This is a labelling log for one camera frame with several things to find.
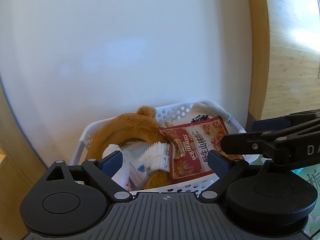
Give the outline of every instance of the white panel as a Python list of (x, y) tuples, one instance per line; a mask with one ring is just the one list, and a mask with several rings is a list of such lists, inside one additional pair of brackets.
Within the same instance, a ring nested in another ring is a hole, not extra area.
[(89, 123), (215, 100), (245, 125), (248, 0), (0, 0), (0, 75), (27, 138), (69, 161)]

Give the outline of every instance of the snack package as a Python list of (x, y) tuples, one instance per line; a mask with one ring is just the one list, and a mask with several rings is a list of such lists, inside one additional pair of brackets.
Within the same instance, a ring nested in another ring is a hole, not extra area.
[(207, 163), (210, 150), (216, 150), (229, 159), (242, 158), (242, 155), (226, 155), (221, 150), (220, 141), (228, 130), (219, 116), (159, 129), (171, 143), (170, 177), (173, 183), (214, 173)]

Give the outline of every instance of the white plastic basket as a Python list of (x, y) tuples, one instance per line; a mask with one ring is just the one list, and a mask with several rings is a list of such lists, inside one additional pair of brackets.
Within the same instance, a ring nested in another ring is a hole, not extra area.
[[(156, 120), (158, 122), (163, 122), (163, 121), (172, 121), (175, 119), (180, 119), (190, 111), (191, 107), (195, 102), (197, 101), (157, 107)], [(78, 165), (85, 159), (87, 150), (89, 149), (90, 143), (92, 141), (93, 134), (97, 130), (99, 130), (105, 123), (109, 122), (113, 118), (114, 117), (93, 122), (84, 129), (80, 137), (80, 140), (77, 144), (76, 150), (70, 161), (70, 165)], [(233, 117), (231, 117), (230, 121), (226, 123), (226, 127), (230, 134), (245, 133), (244, 128)], [(259, 155), (244, 155), (245, 160), (249, 163), (255, 161), (258, 157)], [(143, 191), (145, 192), (190, 192), (190, 191), (193, 192), (194, 191), (197, 195), (199, 195), (204, 189), (210, 186), (217, 179), (219, 178), (216, 174), (210, 174), (210, 175), (203, 176), (198, 179), (189, 180), (186, 182), (172, 184), (165, 187), (132, 191), (131, 193), (132, 195), (135, 195), (137, 192), (143, 192)]]

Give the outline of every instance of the screw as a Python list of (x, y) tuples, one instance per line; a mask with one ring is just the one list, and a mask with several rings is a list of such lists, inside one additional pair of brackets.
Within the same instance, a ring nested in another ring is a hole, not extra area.
[(126, 199), (130, 196), (130, 194), (125, 191), (119, 191), (119, 192), (116, 192), (114, 196), (117, 199)]
[(276, 141), (278, 141), (278, 142), (281, 142), (281, 141), (285, 141), (285, 140), (287, 140), (287, 137), (279, 137), (279, 138), (277, 138), (276, 139)]
[(205, 191), (202, 193), (202, 196), (204, 198), (213, 199), (213, 198), (216, 198), (218, 196), (218, 194), (214, 191)]
[(258, 150), (258, 148), (259, 148), (259, 145), (258, 145), (258, 144), (256, 144), (256, 143), (252, 144), (252, 149)]

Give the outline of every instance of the plush ear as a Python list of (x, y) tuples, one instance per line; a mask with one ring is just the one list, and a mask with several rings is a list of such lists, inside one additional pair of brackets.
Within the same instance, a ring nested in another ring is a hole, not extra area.
[(138, 110), (137, 110), (137, 114), (141, 114), (141, 115), (145, 115), (145, 116), (149, 116), (151, 118), (155, 118), (156, 117), (156, 109), (150, 106), (141, 106)]

